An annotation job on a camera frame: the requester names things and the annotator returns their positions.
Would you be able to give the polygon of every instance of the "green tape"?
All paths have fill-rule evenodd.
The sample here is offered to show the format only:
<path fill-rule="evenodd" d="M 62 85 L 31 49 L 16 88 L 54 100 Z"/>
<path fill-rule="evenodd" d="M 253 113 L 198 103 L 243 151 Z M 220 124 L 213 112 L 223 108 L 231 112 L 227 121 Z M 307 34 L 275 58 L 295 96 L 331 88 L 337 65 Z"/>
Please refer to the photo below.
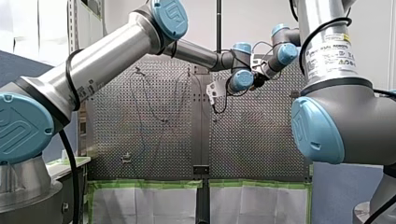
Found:
<path fill-rule="evenodd" d="M 305 183 L 306 189 L 308 190 L 308 199 L 306 202 L 306 224 L 312 224 L 312 184 Z"/>
<path fill-rule="evenodd" d="M 202 187 L 202 181 L 153 181 L 153 180 L 97 180 L 89 181 L 89 186 L 96 189 L 198 189 Z"/>
<path fill-rule="evenodd" d="M 229 188 L 229 187 L 262 187 L 274 189 L 307 189 L 305 183 L 278 182 L 267 180 L 248 180 L 248 179 L 217 179 L 209 181 L 210 188 Z"/>
<path fill-rule="evenodd" d="M 89 157 L 76 157 L 76 163 L 81 163 L 85 160 L 87 160 Z M 61 165 L 70 165 L 70 161 L 69 159 L 65 160 L 65 161 L 61 161 L 61 159 L 56 160 L 56 161 L 50 161 L 47 162 L 46 165 L 53 165 L 53 164 L 61 164 Z"/>

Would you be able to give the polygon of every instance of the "perforated metal panel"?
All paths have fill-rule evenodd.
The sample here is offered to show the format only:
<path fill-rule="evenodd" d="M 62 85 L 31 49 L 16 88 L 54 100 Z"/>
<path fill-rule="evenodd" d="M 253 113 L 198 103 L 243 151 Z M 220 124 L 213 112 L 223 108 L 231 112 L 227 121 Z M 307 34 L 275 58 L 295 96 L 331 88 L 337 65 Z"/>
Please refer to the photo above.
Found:
<path fill-rule="evenodd" d="M 141 60 L 94 95 L 87 104 L 91 179 L 192 178 L 190 66 Z M 127 153 L 131 162 L 121 162 Z"/>
<path fill-rule="evenodd" d="M 145 75 L 136 73 L 136 67 Z M 242 97 L 229 97 L 226 112 L 212 115 L 210 150 L 202 149 L 201 154 L 191 145 L 191 121 L 202 116 L 192 111 L 191 98 L 199 92 L 192 92 L 190 68 L 178 60 L 142 60 L 90 99 L 89 178 L 193 179 L 192 166 L 199 165 L 193 161 L 209 158 L 210 178 L 306 180 L 308 163 L 290 129 L 290 92 L 304 86 L 297 63 L 279 80 Z M 212 75 L 218 79 L 230 73 Z M 216 107 L 222 109 L 221 99 Z M 131 162 L 122 163 L 127 153 Z"/>
<path fill-rule="evenodd" d="M 228 76 L 229 72 L 213 74 L 214 79 Z M 294 63 L 279 80 L 242 97 L 228 97 L 226 112 L 213 115 L 211 178 L 305 181 L 308 163 L 294 145 L 290 127 L 290 93 L 303 87 L 303 75 Z M 221 110 L 224 99 L 217 102 Z"/>

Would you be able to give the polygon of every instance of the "black cable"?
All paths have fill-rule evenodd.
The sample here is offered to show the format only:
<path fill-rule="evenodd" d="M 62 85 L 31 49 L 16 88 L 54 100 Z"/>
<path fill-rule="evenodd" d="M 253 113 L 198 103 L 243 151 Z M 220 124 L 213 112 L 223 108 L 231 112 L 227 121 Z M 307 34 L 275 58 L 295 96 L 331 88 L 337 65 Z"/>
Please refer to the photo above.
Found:
<path fill-rule="evenodd" d="M 384 94 L 384 95 L 396 98 L 396 93 L 392 92 L 392 91 L 381 91 L 381 90 L 378 90 L 378 89 L 373 89 L 373 91 L 376 92 L 376 93 L 380 93 L 380 94 Z"/>
<path fill-rule="evenodd" d="M 291 14 L 293 15 L 294 19 L 295 19 L 296 21 L 298 21 L 298 16 L 297 16 L 297 14 L 296 14 L 296 11 L 294 10 L 293 0 L 289 0 L 289 4 L 290 4 Z"/>
<path fill-rule="evenodd" d="M 225 112 L 225 110 L 227 109 L 227 95 L 225 95 L 225 100 L 224 100 L 224 107 L 221 111 L 218 111 L 216 109 L 215 104 L 212 105 L 213 111 L 215 112 L 215 114 L 222 114 Z"/>
<path fill-rule="evenodd" d="M 334 20 L 331 21 L 327 21 L 323 24 L 321 24 L 314 32 L 312 32 L 305 40 L 305 42 L 303 43 L 303 45 L 301 46 L 301 51 L 300 51 L 300 57 L 299 57 L 299 64 L 300 64 L 300 69 L 301 72 L 303 73 L 303 75 L 305 76 L 305 70 L 303 67 L 303 58 L 306 52 L 306 48 L 308 47 L 309 43 L 312 41 L 312 39 L 319 34 L 321 31 L 323 31 L 323 29 L 328 28 L 329 26 L 331 26 L 334 23 L 340 22 L 340 21 L 346 21 L 346 26 L 349 26 L 352 23 L 352 19 L 347 18 L 347 17 L 340 17 L 340 18 L 336 18 Z"/>
<path fill-rule="evenodd" d="M 67 60 L 66 60 L 66 71 L 64 73 L 66 75 L 67 82 L 69 84 L 70 90 L 72 91 L 73 96 L 75 98 L 74 111 L 79 110 L 79 108 L 81 106 L 81 103 L 79 102 L 79 97 L 78 97 L 78 93 L 77 93 L 76 87 L 73 84 L 73 80 L 72 80 L 72 78 L 70 76 L 70 71 L 72 70 L 72 64 L 71 63 L 72 63 L 72 60 L 73 60 L 74 56 L 76 56 L 76 54 L 80 53 L 81 51 L 82 51 L 82 49 L 77 49 L 77 50 L 73 51 L 73 53 L 71 53 L 69 55 L 69 57 L 67 57 Z"/>
<path fill-rule="evenodd" d="M 70 90 L 72 91 L 74 98 L 75 98 L 75 108 L 74 108 L 75 111 L 79 110 L 81 103 L 79 102 L 79 97 L 78 97 L 76 87 L 73 84 L 73 80 L 70 76 L 70 71 L 72 69 L 71 62 L 73 60 L 73 57 L 76 56 L 81 51 L 82 51 L 82 49 L 78 49 L 78 50 L 75 50 L 74 52 L 72 52 L 67 57 L 67 60 L 65 62 L 66 69 L 65 69 L 64 75 L 66 76 L 67 83 L 68 83 Z M 69 161 L 70 161 L 70 169 L 71 169 L 72 181 L 73 181 L 73 197 L 74 197 L 73 224 L 78 224 L 80 203 L 79 203 L 78 170 L 77 170 L 77 165 L 76 165 L 76 159 L 74 157 L 73 149 L 70 146 L 70 142 L 67 139 L 67 135 L 64 132 L 64 130 L 60 130 L 59 135 L 61 136 L 62 142 L 64 144 L 64 149 L 66 150 L 67 157 L 69 158 Z"/>
<path fill-rule="evenodd" d="M 346 17 L 348 18 L 349 17 L 349 14 L 350 14 L 350 11 L 352 10 L 352 7 L 350 7 L 349 8 L 349 10 L 347 11 L 347 13 L 346 13 Z"/>
<path fill-rule="evenodd" d="M 381 214 L 387 211 L 396 203 L 396 195 L 390 198 L 386 203 L 384 203 L 378 210 L 376 210 L 369 218 L 364 222 L 364 224 L 372 224 Z"/>
<path fill-rule="evenodd" d="M 67 157 L 70 161 L 70 168 L 72 172 L 72 182 L 73 182 L 73 224 L 78 224 L 79 220 L 79 185 L 78 185 L 78 170 L 76 159 L 74 157 L 73 149 L 70 146 L 70 142 L 67 138 L 64 130 L 59 131 L 59 135 L 61 136 L 62 143 L 64 143 L 64 149 L 66 150 Z"/>

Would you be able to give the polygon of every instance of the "light blue cover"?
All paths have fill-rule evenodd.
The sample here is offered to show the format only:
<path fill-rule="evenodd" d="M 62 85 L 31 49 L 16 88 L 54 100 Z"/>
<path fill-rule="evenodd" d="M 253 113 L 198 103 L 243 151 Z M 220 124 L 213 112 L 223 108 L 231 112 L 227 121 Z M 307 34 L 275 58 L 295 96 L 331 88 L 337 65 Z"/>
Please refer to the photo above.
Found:
<path fill-rule="evenodd" d="M 290 29 L 289 26 L 287 26 L 284 23 L 280 23 L 278 25 L 276 25 L 273 30 L 272 30 L 272 36 L 275 35 L 278 31 L 282 30 L 282 29 Z"/>
<path fill-rule="evenodd" d="M 247 54 L 251 54 L 251 45 L 246 42 L 238 42 L 234 44 L 233 49 L 245 52 Z"/>
<path fill-rule="evenodd" d="M 293 44 L 283 44 L 277 52 L 277 59 L 283 65 L 289 65 L 297 58 L 298 53 L 299 51 Z"/>
<path fill-rule="evenodd" d="M 151 4 L 155 21 L 169 38 L 178 40 L 187 33 L 189 21 L 178 0 L 153 0 Z"/>
<path fill-rule="evenodd" d="M 231 89 L 233 91 L 245 91 L 253 84 L 253 74 L 248 70 L 240 70 L 231 79 Z"/>
<path fill-rule="evenodd" d="M 54 131 L 50 112 L 36 100 L 0 92 L 0 163 L 27 161 L 49 144 Z"/>
<path fill-rule="evenodd" d="M 291 128 L 297 148 L 312 161 L 341 163 L 344 144 L 335 123 L 314 99 L 300 97 L 291 106 Z"/>

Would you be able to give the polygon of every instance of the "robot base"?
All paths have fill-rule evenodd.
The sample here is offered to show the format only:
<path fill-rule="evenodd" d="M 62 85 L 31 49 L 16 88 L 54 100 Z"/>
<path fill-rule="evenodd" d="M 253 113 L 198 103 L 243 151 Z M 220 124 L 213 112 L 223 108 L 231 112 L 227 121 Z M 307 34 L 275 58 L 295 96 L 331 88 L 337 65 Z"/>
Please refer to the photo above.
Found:
<path fill-rule="evenodd" d="M 23 203 L 0 207 L 0 220 L 2 224 L 62 224 L 63 210 L 62 184 L 55 181 L 44 195 Z"/>

